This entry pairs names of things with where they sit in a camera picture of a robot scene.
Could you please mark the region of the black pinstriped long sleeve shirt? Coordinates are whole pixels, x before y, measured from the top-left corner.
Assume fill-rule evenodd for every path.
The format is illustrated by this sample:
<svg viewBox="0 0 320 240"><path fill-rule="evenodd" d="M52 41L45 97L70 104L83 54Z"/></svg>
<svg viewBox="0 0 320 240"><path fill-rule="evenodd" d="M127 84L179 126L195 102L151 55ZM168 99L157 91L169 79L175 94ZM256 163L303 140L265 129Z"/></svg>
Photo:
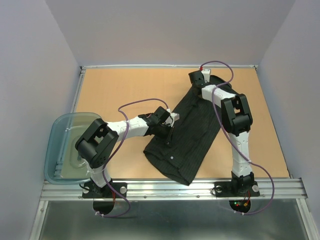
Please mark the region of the black pinstriped long sleeve shirt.
<svg viewBox="0 0 320 240"><path fill-rule="evenodd" d="M154 136L143 153L161 174L188 186L221 129L221 108L189 89L173 111L179 114L179 120L174 123L171 142L166 144Z"/></svg>

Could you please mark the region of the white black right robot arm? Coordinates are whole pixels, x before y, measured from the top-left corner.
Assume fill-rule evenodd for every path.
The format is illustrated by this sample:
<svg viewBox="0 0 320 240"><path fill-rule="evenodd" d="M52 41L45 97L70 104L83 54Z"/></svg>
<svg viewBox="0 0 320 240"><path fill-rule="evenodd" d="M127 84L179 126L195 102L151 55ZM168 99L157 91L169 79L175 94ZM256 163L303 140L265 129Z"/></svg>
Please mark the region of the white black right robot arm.
<svg viewBox="0 0 320 240"><path fill-rule="evenodd" d="M247 97L232 89L210 69L196 70L188 74L192 90L203 100L210 101L220 109L223 129L231 141L231 180L214 183L217 197L242 197L252 191L254 173L249 161L249 132L253 117Z"/></svg>

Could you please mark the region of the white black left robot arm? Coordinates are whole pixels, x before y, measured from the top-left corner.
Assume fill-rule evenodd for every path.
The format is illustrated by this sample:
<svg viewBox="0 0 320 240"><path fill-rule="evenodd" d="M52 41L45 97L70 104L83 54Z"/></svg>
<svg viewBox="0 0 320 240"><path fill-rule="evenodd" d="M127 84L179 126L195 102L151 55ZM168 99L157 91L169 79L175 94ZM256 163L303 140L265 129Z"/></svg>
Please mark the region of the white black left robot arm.
<svg viewBox="0 0 320 240"><path fill-rule="evenodd" d="M174 123L180 115L170 109L158 107L155 112L140 114L132 119L105 122L95 119L75 143L75 149L84 159L94 191L100 197L111 193L111 177L106 165L115 152L117 143L133 137L154 135L165 143L171 141Z"/></svg>

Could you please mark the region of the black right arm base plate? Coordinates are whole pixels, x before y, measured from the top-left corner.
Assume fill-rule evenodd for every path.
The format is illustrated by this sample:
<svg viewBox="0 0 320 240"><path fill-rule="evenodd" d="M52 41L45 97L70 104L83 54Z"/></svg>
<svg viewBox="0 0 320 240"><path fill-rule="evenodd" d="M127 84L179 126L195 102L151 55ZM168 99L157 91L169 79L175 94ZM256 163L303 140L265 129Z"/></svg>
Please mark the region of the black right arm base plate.
<svg viewBox="0 0 320 240"><path fill-rule="evenodd" d="M249 195L259 197L261 195L256 181L244 186L235 186L230 181L216 181L211 193L217 198L241 198Z"/></svg>

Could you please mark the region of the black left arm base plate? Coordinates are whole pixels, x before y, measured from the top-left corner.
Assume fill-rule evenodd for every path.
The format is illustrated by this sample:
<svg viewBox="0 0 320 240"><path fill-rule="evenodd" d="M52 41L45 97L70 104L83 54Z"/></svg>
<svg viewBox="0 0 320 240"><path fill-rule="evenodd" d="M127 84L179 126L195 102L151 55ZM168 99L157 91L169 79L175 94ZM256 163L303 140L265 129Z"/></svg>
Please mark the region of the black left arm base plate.
<svg viewBox="0 0 320 240"><path fill-rule="evenodd" d="M127 196L127 183L125 182L110 182L110 185L122 196ZM114 193L107 185L104 187L98 187L93 181L85 182L84 184L79 184L82 188L82 198L84 199L111 199L113 197L120 198Z"/></svg>

